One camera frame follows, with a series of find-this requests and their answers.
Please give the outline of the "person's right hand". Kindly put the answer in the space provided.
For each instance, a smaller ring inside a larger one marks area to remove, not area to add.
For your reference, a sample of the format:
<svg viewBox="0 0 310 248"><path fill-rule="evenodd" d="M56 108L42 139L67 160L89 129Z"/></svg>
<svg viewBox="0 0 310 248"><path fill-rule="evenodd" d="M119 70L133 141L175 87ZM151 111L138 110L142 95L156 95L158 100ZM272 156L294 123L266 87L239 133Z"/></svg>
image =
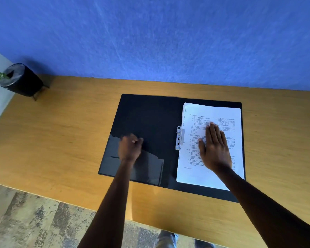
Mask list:
<svg viewBox="0 0 310 248"><path fill-rule="evenodd" d="M222 168L232 169L232 159L230 155L229 149L226 149L220 144L220 129L217 124L216 125L216 133L218 138L218 144L214 145L211 140L209 125L206 127L205 135L206 135L206 148L207 154L205 157L201 157L203 164L210 169L211 171L217 173Z"/></svg>

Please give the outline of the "person's left hand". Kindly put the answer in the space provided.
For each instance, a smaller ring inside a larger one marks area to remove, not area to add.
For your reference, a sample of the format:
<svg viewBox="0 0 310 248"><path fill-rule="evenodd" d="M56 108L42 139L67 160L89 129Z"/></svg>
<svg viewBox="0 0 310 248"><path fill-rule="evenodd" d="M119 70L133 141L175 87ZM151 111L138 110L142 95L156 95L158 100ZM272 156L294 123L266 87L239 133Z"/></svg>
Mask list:
<svg viewBox="0 0 310 248"><path fill-rule="evenodd" d="M138 147L134 147L134 148L125 148L121 146L121 139L119 142L119 149L118 149L118 155L121 161L124 162L130 162L130 163L135 163L135 161L137 160L137 158L140 156L141 154L141 148Z"/></svg>

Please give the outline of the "stack of printed white papers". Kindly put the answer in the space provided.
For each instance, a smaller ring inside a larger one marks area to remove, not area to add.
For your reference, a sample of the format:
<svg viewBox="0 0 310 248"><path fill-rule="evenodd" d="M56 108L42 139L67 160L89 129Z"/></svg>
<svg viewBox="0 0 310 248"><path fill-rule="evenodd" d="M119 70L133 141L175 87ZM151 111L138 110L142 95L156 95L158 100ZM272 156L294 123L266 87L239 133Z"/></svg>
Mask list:
<svg viewBox="0 0 310 248"><path fill-rule="evenodd" d="M232 169L245 179L242 118L240 108L185 103L182 111L184 143L178 156L177 182L228 191L215 173L202 162L198 139L206 142L206 126L214 122L223 130L232 157Z"/></svg>

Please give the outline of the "person's right forearm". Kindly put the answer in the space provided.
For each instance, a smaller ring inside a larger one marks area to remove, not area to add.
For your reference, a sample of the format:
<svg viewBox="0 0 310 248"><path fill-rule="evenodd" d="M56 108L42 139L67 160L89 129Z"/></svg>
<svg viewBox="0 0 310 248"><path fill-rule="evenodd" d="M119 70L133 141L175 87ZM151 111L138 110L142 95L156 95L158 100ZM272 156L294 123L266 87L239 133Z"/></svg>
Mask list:
<svg viewBox="0 0 310 248"><path fill-rule="evenodd" d="M237 198L268 248L310 248L310 225L242 179L231 168L214 170Z"/></svg>

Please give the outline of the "person's left forearm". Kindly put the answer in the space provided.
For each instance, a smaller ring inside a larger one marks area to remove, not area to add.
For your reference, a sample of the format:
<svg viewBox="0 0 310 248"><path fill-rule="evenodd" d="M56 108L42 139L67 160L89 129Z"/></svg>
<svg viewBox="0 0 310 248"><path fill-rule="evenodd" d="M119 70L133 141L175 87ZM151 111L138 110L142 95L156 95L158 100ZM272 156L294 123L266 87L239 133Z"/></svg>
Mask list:
<svg viewBox="0 0 310 248"><path fill-rule="evenodd" d="M124 158L77 248L121 248L130 175L135 160Z"/></svg>

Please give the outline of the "silver metal folder clip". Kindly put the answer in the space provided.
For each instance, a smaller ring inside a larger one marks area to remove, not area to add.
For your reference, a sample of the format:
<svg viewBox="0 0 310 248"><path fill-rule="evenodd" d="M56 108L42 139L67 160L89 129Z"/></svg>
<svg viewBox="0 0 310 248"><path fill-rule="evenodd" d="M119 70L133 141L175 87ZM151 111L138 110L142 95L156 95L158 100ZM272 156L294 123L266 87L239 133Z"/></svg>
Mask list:
<svg viewBox="0 0 310 248"><path fill-rule="evenodd" d="M180 150L180 147L183 145L184 133L185 133L185 130L183 129L183 127L178 126L177 131L176 131L175 150Z"/></svg>

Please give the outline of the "black file folder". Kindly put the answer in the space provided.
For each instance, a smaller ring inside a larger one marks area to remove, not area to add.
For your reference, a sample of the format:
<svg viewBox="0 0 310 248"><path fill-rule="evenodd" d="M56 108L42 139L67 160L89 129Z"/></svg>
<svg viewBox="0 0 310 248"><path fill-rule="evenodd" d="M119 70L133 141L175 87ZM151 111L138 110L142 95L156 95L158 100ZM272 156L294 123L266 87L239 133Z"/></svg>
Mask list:
<svg viewBox="0 0 310 248"><path fill-rule="evenodd" d="M133 167L131 181L238 202L229 190L177 182L179 150L175 150L176 131L178 126L182 126L185 103L240 108L242 118L241 102L122 94L98 174L115 177L120 166L118 157L120 137L134 133L137 137L143 138L144 142L141 154Z"/></svg>

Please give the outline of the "person's grey trouser leg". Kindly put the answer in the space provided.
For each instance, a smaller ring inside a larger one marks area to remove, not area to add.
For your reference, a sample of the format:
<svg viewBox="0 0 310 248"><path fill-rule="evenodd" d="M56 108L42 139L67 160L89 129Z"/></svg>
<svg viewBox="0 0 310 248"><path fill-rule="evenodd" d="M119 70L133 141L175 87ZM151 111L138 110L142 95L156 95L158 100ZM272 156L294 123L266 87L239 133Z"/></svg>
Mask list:
<svg viewBox="0 0 310 248"><path fill-rule="evenodd" d="M195 248L215 248L214 244L202 240L194 239Z"/></svg>
<svg viewBox="0 0 310 248"><path fill-rule="evenodd" d="M177 248L178 239L178 234L161 230L153 248Z"/></svg>

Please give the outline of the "black plant pot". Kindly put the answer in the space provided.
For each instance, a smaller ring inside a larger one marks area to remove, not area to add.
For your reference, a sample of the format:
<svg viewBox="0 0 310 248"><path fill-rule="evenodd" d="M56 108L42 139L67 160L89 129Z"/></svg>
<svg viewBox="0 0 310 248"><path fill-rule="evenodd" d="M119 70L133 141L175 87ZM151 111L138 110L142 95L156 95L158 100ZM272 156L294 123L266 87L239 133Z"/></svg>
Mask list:
<svg viewBox="0 0 310 248"><path fill-rule="evenodd" d="M0 86L26 97L32 97L44 87L50 88L45 84L30 68L22 63L16 63L9 66L0 78Z"/></svg>

